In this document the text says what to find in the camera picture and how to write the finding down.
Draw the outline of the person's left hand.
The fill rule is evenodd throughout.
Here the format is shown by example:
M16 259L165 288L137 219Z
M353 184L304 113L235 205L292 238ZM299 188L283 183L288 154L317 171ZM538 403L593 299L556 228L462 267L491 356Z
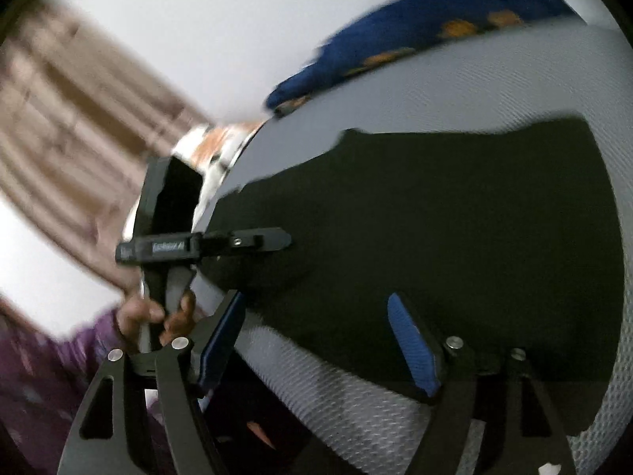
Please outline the person's left hand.
M178 309L170 315L166 315L157 302L134 294L116 312L116 323L122 336L130 343L138 342L143 326L162 325L163 331L159 333L159 341L165 346L174 339L191 333L195 326L195 308L195 296L190 289L184 292Z

